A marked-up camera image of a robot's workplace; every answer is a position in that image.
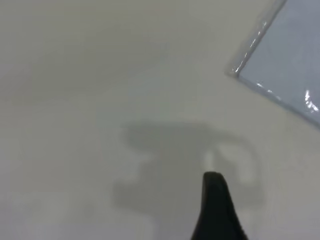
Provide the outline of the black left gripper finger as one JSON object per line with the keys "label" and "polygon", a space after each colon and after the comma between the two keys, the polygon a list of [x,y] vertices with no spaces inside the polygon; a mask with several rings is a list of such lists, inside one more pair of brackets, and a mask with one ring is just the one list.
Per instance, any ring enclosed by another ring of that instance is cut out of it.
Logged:
{"label": "black left gripper finger", "polygon": [[202,179],[199,217],[193,240],[246,240],[228,184],[221,173],[208,171]]}

